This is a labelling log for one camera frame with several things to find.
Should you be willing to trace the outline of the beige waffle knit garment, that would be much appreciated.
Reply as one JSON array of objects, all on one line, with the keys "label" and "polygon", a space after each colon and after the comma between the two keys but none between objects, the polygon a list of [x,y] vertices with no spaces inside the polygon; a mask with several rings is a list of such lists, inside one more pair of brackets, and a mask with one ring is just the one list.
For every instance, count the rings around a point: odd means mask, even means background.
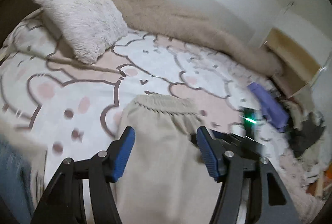
[{"label": "beige waffle knit garment", "polygon": [[123,110],[119,130],[134,129],[135,142],[115,185],[123,223],[208,223],[220,185],[194,144],[203,125],[189,99],[136,96]]}]

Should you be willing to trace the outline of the pile of mixed clothes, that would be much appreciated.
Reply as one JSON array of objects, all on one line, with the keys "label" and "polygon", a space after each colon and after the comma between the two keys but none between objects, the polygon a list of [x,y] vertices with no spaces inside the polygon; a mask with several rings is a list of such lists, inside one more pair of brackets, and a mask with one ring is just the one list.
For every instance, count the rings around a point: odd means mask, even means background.
[{"label": "pile of mixed clothes", "polygon": [[281,105],[289,114],[285,129],[289,148],[300,165],[303,184],[309,185],[331,162],[331,134],[320,111],[305,110],[287,99],[282,100]]}]

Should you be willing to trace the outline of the folded blue jeans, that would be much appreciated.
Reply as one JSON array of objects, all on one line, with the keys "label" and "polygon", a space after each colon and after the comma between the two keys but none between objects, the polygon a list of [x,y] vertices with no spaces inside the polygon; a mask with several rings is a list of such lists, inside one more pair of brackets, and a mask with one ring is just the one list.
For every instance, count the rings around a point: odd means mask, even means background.
[{"label": "folded blue jeans", "polygon": [[1,138],[1,199],[18,223],[30,223],[34,212],[30,164]]}]

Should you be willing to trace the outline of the wooden shelf unit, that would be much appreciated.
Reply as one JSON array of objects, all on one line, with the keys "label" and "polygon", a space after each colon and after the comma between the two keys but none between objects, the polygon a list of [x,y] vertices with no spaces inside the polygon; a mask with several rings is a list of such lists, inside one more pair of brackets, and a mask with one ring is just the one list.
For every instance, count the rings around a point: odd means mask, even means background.
[{"label": "wooden shelf unit", "polygon": [[272,80],[288,98],[310,85],[321,68],[300,44],[277,28],[271,29],[265,46],[281,62],[282,72],[272,75]]}]

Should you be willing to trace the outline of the bear pattern bed sheet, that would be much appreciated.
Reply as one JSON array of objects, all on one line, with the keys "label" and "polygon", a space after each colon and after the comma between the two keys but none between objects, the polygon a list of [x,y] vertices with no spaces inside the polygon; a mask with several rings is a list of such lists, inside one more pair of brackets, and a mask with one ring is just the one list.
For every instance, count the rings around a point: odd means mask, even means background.
[{"label": "bear pattern bed sheet", "polygon": [[41,13],[23,20],[5,45],[13,52],[1,67],[1,118],[38,144],[33,203],[63,158],[91,157],[119,136],[122,112],[136,96],[189,99],[208,127],[240,131],[240,109],[259,108],[248,85],[272,88],[222,53],[140,31],[130,31],[97,65],[81,69]]}]

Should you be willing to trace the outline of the tan fluffy blanket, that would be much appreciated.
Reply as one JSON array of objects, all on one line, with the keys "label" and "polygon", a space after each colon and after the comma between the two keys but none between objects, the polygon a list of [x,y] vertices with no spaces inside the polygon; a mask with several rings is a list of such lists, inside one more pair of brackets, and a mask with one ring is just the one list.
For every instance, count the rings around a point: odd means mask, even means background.
[{"label": "tan fluffy blanket", "polygon": [[203,15],[168,0],[112,0],[131,29],[161,34],[231,56],[262,75],[282,74],[280,60],[263,48],[250,48],[218,29]]}]

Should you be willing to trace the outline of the pink fluffy pillow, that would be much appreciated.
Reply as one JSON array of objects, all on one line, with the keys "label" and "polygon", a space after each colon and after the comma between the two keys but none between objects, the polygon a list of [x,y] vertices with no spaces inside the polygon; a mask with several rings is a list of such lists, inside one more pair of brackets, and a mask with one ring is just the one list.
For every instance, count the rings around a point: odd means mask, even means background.
[{"label": "pink fluffy pillow", "polygon": [[76,59],[97,62],[128,26],[112,0],[33,0],[60,30]]}]

